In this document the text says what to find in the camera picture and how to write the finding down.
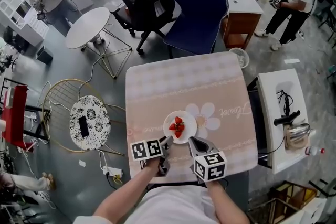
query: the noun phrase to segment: round white table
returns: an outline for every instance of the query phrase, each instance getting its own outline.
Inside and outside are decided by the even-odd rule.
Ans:
[[[78,119],[85,116],[89,135],[82,137]],[[97,97],[86,95],[74,103],[70,113],[70,136],[72,141],[86,151],[104,146],[111,131],[109,114]]]
[[[110,18],[107,8],[95,8],[81,16],[70,28],[65,44],[69,49],[84,46],[98,35]]]
[[[100,58],[98,60],[102,60],[103,65],[98,62],[98,64],[109,74],[112,78],[117,78],[117,74],[120,71],[121,67],[123,66],[126,58],[132,51],[132,47],[126,44],[124,41],[122,41],[120,38],[118,38],[116,35],[105,29],[105,26],[110,18],[110,12],[107,8],[105,7],[100,7],[100,8],[95,8],[84,15],[82,15],[75,23],[74,25],[70,28],[65,44],[67,48],[69,49],[77,49],[81,48],[84,45],[86,45],[88,42],[90,42],[92,39],[94,39],[96,36],[99,35],[99,37],[102,40],[105,40],[105,44],[102,42],[102,45],[106,45],[106,48],[103,46],[98,45],[96,50],[93,50],[90,48],[90,46],[87,45],[87,48],[89,48],[91,51],[93,51],[95,54],[97,54]],[[109,52],[108,54],[106,53],[109,45],[110,45],[110,40],[107,39],[105,34],[108,34],[115,39],[119,40],[120,42],[124,43],[127,47],[123,49],[119,49],[117,51],[112,51]],[[111,64],[109,62],[108,56],[113,55],[116,53],[120,52],[127,52],[124,60],[121,62],[121,65],[119,66],[118,70],[116,73],[113,73],[113,70],[111,68]]]

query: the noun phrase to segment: table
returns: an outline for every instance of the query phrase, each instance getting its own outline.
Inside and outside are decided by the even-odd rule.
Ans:
[[[273,174],[277,174],[307,157],[304,153],[304,148],[300,150],[287,150],[285,144],[282,143],[284,139],[283,125],[274,125],[274,120],[280,118],[283,114],[284,103],[282,102],[278,104],[276,94],[281,90],[284,90],[293,98],[293,105],[290,107],[290,113],[298,110],[301,112],[293,123],[308,123],[306,103],[303,98],[301,84],[295,69],[259,74],[258,77],[250,83],[247,89],[248,91],[258,90],[265,120],[267,152],[274,151],[269,155],[262,156],[266,161],[265,164],[262,162],[259,163],[271,168]]]
[[[161,138],[168,114],[185,110],[195,116],[196,136],[223,150],[227,174],[257,165],[253,116],[242,70],[231,52],[197,55],[131,67],[126,72],[127,143]],[[152,183],[195,181],[188,145],[170,148],[171,168]],[[141,169],[129,150],[130,174]]]
[[[106,51],[108,47],[110,46],[110,43],[108,43],[105,49],[103,46],[98,45],[97,46],[98,52],[90,48],[90,46],[87,46],[87,48],[92,50],[95,54],[97,54],[100,57],[98,60],[101,59],[103,65],[100,62],[98,62],[98,64],[105,70],[105,72],[107,72],[107,74],[109,74],[112,78],[116,79],[118,72],[121,70],[121,67],[123,66],[127,57],[132,51],[132,47],[126,44],[124,41],[122,41],[120,38],[118,38],[116,35],[114,35],[113,33],[111,33],[105,28],[109,18],[110,18],[110,12],[105,7],[95,8],[95,9],[88,11],[83,16],[81,16],[74,23],[74,25],[70,28],[70,31],[67,34],[65,43],[69,49],[81,48],[82,46],[86,45],[89,41],[94,39],[96,36],[99,35],[100,37],[101,31],[103,31],[106,34],[109,34],[110,36],[124,43],[127,46],[126,48],[119,49],[119,50],[109,52],[109,53],[106,53]],[[127,52],[127,54],[124,60],[121,62],[121,65],[117,69],[116,73],[114,73],[108,56],[121,53],[121,52]]]
[[[256,0],[229,0],[228,17],[222,21],[225,46],[245,49],[263,13]]]

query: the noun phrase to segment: gold wire chair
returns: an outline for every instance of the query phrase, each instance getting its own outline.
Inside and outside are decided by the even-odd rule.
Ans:
[[[70,136],[71,108],[81,97],[86,95],[97,97],[106,106],[100,94],[90,84],[78,79],[65,79],[57,82],[48,90],[42,103],[43,115],[45,115],[47,110],[51,111],[50,116],[43,117],[43,123],[49,139],[63,149],[74,153],[87,152],[82,149],[73,150],[63,146],[64,144],[73,143]],[[123,155],[109,146],[107,147],[113,152],[105,152]]]

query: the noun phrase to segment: white plate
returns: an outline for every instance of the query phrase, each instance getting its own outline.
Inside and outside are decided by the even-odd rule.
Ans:
[[[169,130],[169,126],[175,123],[175,117],[180,117],[184,122],[184,130],[180,138],[176,138],[174,131]],[[188,142],[189,137],[195,136],[197,132],[197,123],[195,118],[186,111],[175,111],[170,113],[163,122],[163,133],[166,137],[172,135],[174,143],[184,144]]]

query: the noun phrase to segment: black pants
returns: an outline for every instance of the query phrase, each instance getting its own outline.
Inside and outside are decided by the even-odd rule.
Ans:
[[[268,33],[274,34],[278,27],[286,20],[286,18],[292,15],[289,19],[288,25],[280,38],[280,44],[286,44],[291,38],[295,36],[297,31],[303,25],[305,20],[308,18],[309,13],[300,12],[298,10],[290,8],[280,8],[275,12],[272,20],[269,22],[266,31]]]

